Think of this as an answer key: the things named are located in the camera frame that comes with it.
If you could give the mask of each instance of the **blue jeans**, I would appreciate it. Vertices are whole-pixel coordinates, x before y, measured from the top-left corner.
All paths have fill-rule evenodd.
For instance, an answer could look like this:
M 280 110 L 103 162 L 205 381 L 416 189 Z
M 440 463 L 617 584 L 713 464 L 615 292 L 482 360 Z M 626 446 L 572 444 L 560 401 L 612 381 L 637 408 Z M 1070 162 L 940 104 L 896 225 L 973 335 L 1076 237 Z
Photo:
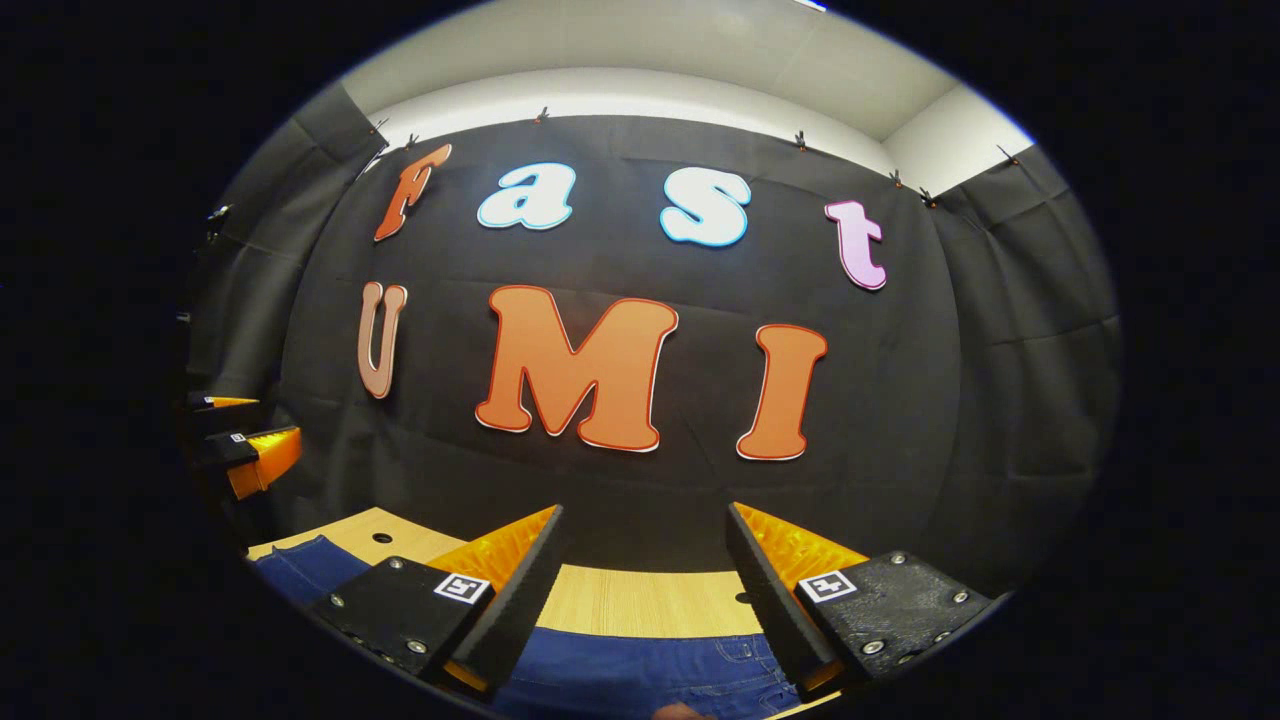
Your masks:
M 324 536 L 255 565 L 302 606 L 369 569 Z M 657 639 L 534 628 L 493 708 L 513 720 L 649 720 L 675 702 L 718 720 L 756 720 L 800 698 L 763 634 Z

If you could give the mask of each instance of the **black fabric backdrop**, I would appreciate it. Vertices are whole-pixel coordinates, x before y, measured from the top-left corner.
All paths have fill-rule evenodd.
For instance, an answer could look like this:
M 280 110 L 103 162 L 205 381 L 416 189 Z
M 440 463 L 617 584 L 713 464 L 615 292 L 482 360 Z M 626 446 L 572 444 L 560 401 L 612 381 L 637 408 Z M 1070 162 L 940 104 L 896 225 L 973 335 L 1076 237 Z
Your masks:
M 375 245 L 399 172 L 444 142 L 448 163 L 399 233 Z M 726 570 L 723 511 L 737 500 L 864 553 L 906 548 L 987 593 L 1009 589 L 1088 491 L 1119 389 L 1097 241 L 1047 159 L 1032 149 L 1020 160 L 931 210 L 872 170 L 745 131 L 553 118 L 390 150 L 332 215 L 275 204 L 276 232 L 291 219 L 323 225 L 310 256 L 294 254 L 291 268 L 306 268 L 296 296 L 296 270 L 227 266 L 223 282 L 257 288 L 273 307 L 293 296 L 275 420 L 302 428 L 303 457 L 270 492 L 282 527 L 302 532 L 376 505 L 471 538 L 559 502 L 575 541 L 568 562 Z M 480 225 L 476 209 L 497 179 L 538 161 L 576 170 L 573 214 L 549 231 Z M 663 181 L 682 167 L 751 186 L 737 243 L 663 234 Z M 861 202 L 882 228 L 872 252 L 888 282 L 878 292 L 840 265 L 823 206 L 841 200 Z M 356 368 L 370 281 L 410 291 L 381 401 Z M 572 432 L 549 437 L 536 420 L 524 434 L 475 420 L 497 337 L 488 296 L 503 284 L 550 290 L 575 346 L 620 297 L 676 309 L 654 392 L 658 450 L 595 448 Z M 829 343 L 805 411 L 808 450 L 787 462 L 735 452 L 755 411 L 764 356 L 754 332 L 765 323 L 804 325 Z M 279 334 L 224 328 L 221 356 L 252 356 L 266 373 Z M 248 387 L 234 363 L 221 366 L 215 389 Z M 584 402 L 572 424 L 589 411 Z
M 262 397 L 307 256 L 338 199 L 385 145 L 334 83 L 276 128 L 223 193 L 219 237 L 191 283 L 187 372 L 227 396 Z

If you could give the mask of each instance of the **black bracket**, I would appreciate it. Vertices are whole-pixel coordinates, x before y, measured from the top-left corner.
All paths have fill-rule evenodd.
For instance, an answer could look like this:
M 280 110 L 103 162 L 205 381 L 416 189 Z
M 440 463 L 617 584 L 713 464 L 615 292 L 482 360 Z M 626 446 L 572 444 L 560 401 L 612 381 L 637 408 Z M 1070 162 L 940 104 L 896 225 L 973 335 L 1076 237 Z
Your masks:
M 488 580 L 388 557 L 310 610 L 390 665 L 426 679 L 493 597 Z
M 214 434 L 248 433 L 266 421 L 261 402 L 239 402 L 214 407 L 212 397 L 204 392 L 187 393 L 183 428 L 188 439 L 207 438 Z
M 257 457 L 257 450 L 250 445 L 244 433 L 221 433 L 206 437 L 200 445 L 196 455 L 196 469 L 216 474 L 247 462 L 256 462 Z
M 805 578 L 795 594 L 864 679 L 897 671 L 991 603 L 906 552 Z
M 1000 147 L 1000 151 L 1001 151 L 1001 152 L 1005 152 L 1005 149 L 1004 149 L 1004 147 Z M 1015 165 L 1021 165 L 1021 163 L 1019 163 L 1019 161 L 1018 161 L 1018 158 L 1014 158 L 1014 156 L 1012 156 L 1012 155 L 1010 155 L 1009 152 L 1005 152 L 1005 158 L 1009 158 L 1009 161 L 1010 161 L 1010 163 L 1012 163 L 1012 164 L 1015 164 Z

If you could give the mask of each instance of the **orange object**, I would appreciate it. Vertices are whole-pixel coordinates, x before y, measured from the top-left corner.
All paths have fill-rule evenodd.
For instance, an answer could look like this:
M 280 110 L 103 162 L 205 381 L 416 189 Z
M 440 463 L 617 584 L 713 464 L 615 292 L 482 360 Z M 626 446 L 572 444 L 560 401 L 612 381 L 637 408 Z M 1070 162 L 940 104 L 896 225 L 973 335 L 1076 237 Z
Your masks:
M 256 400 L 246 400 L 243 397 L 210 397 L 214 402 L 214 407 L 230 407 L 232 405 L 248 405 L 250 402 L 257 402 Z
M 384 302 L 383 346 L 374 366 L 374 316 L 378 304 Z M 360 331 L 356 337 L 356 363 L 360 366 L 360 382 L 365 383 L 369 395 L 376 398 L 387 397 L 392 391 L 392 368 L 396 360 L 396 333 L 399 329 L 399 313 L 408 305 L 408 291 L 398 284 L 383 293 L 381 283 L 366 283 L 364 305 L 360 309 Z
M 428 566 L 489 580 L 493 584 L 493 591 L 500 593 L 554 511 L 556 506 L 552 506 L 509 525 L 503 525 L 460 548 L 445 552 L 428 562 Z
M 527 377 L 549 434 L 564 432 L 595 388 L 591 415 L 577 427 L 582 442 L 631 452 L 658 447 L 660 436 L 649 421 L 653 383 L 662 343 L 680 322 L 675 310 L 652 300 L 618 300 L 573 350 L 547 290 L 499 287 L 489 306 L 498 313 L 498 345 L 489 398 L 476 406 L 480 424 L 527 430 L 532 415 L 520 404 Z
M 392 195 L 392 202 L 387 206 L 387 217 L 374 232 L 374 242 L 380 242 L 399 232 L 404 227 L 404 210 L 412 208 L 422 191 L 426 190 L 426 181 L 431 177 L 431 168 L 439 168 L 453 152 L 452 145 L 442 145 L 401 172 L 399 184 Z
M 741 502 L 735 502 L 733 509 L 751 529 L 755 542 L 764 551 L 769 565 L 773 566 L 773 571 L 778 574 L 778 579 L 782 580 L 792 598 L 795 598 L 795 588 L 800 580 L 832 570 L 842 570 L 868 560 L 860 552 L 854 552 L 768 512 Z
M 480 692 L 489 689 L 489 683 L 486 683 L 484 678 L 476 675 L 471 670 L 467 670 L 462 665 L 458 665 L 453 660 L 444 661 L 444 671 Z
M 244 441 L 257 451 L 257 461 L 227 470 L 236 500 L 265 491 L 302 456 L 302 430 L 298 428 L 244 436 Z
M 764 350 L 764 382 L 755 421 L 739 438 L 737 454 L 748 460 L 792 460 L 808 441 L 800 434 L 813 366 L 827 354 L 827 338 L 799 325 L 764 325 L 755 331 Z

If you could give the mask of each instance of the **binder clip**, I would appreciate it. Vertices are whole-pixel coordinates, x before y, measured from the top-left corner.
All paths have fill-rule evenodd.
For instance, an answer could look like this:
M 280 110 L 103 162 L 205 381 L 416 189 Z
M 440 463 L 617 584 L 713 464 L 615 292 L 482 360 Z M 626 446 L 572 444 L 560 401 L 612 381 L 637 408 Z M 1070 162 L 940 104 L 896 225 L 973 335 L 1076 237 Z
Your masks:
M 1000 147 L 998 145 L 996 147 L 998 147 L 1001 152 L 1005 152 L 1004 147 Z M 1012 163 L 1012 164 L 1015 164 L 1015 165 L 1021 165 L 1021 163 L 1018 161 L 1018 158 L 1014 158 L 1009 152 L 1005 152 L 1005 158 L 1009 158 L 1009 161 Z
M 425 564 L 388 557 L 310 611 L 394 667 L 492 700 L 556 583 L 562 518 L 547 507 Z
M 383 146 L 380 149 L 378 149 L 378 152 L 374 152 L 374 156 L 370 158 L 367 163 L 365 163 L 365 169 L 360 170 L 360 174 L 367 173 L 369 168 L 374 167 L 374 163 L 381 160 L 383 159 L 383 152 L 387 152 L 388 147 L 390 147 L 390 145 L 384 140 L 383 141 Z
M 223 225 L 227 224 L 227 214 L 230 213 L 232 208 L 233 205 L 223 205 L 205 218 L 205 242 L 211 243 L 218 240 L 219 233 L 223 232 Z
M 804 702 L 899 675 L 1011 594 L 992 601 L 909 552 L 868 557 L 740 502 L 726 532 L 765 639 Z

